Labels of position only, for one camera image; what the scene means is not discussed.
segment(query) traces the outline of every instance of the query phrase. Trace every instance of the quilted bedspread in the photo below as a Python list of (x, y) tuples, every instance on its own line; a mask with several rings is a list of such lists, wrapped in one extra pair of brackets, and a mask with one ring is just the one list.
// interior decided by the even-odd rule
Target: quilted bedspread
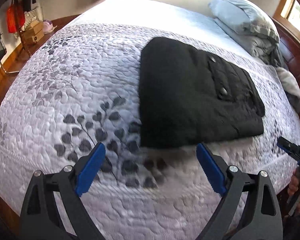
[[(300, 121), (272, 66), (187, 36), (141, 26), (65, 27), (27, 62), (0, 107), (0, 196), (18, 214), (37, 169), (59, 172), (97, 142), (106, 160), (81, 200), (106, 239), (195, 239), (213, 214), (215, 194), (195, 146), (139, 148), (138, 73), (142, 48), (168, 37), (219, 55), (249, 72), (266, 114), (264, 134), (211, 143), (213, 153), (242, 171), (268, 171), (276, 192), (296, 163), (276, 146), (300, 144)], [(56, 194), (62, 220), (70, 222)], [(242, 196), (233, 223), (239, 221)]]

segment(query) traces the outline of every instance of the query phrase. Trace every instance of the window frame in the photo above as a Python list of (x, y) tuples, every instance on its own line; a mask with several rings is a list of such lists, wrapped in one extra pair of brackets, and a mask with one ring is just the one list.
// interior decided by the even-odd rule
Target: window frame
[(289, 11), (287, 12), (286, 18), (281, 16), (284, 6), (287, 3), (287, 0), (280, 0), (279, 5), (273, 15), (273, 19), (276, 20), (279, 24), (283, 25), (299, 42), (300, 42), (300, 31), (289, 22), (288, 17), (293, 8), (294, 2), (296, 0), (292, 0), (289, 5)]

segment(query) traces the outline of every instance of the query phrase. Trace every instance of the light blue pillowcase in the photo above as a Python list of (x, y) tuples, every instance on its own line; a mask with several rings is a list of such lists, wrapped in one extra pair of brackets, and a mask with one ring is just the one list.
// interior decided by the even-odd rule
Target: light blue pillowcase
[(269, 37), (274, 43), (280, 41), (271, 18), (248, 0), (212, 0), (209, 7), (215, 17), (239, 35)]

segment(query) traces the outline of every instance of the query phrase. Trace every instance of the cardboard box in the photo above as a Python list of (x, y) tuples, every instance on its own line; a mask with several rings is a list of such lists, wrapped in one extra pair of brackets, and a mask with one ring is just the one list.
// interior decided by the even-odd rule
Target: cardboard box
[(33, 22), (30, 22), (29, 25), (26, 27), (26, 30), (29, 30), (31, 28), (33, 28), (34, 26), (36, 26), (39, 23), (38, 20), (34, 20)]
[(37, 43), (44, 36), (43, 30), (41, 29), (36, 35), (30, 36), (26, 38), (26, 42), (28, 44)]
[(39, 31), (43, 28), (43, 22), (37, 23), (34, 27), (27, 28), (23, 34), (26, 39), (31, 38), (32, 36), (36, 36)]

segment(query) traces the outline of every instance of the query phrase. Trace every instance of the black jacket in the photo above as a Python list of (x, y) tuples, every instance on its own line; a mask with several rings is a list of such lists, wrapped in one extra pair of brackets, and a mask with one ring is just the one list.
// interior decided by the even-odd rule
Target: black jacket
[(249, 74), (168, 38), (141, 52), (141, 146), (170, 148), (263, 133), (264, 104)]

